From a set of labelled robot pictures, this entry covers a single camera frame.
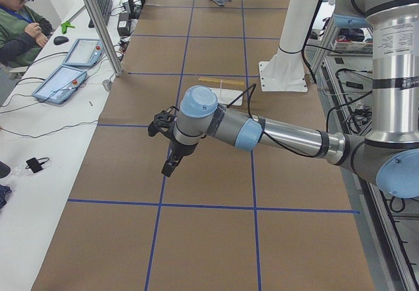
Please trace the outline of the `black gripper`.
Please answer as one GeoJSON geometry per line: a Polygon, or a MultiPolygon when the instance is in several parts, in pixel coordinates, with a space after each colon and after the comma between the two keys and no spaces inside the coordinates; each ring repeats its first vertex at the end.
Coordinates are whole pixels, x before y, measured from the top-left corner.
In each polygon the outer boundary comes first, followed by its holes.
{"type": "Polygon", "coordinates": [[[180,164],[183,157],[191,155],[196,149],[196,144],[194,145],[184,145],[179,142],[170,143],[170,158],[165,161],[161,173],[170,177],[177,166],[180,164]]]}

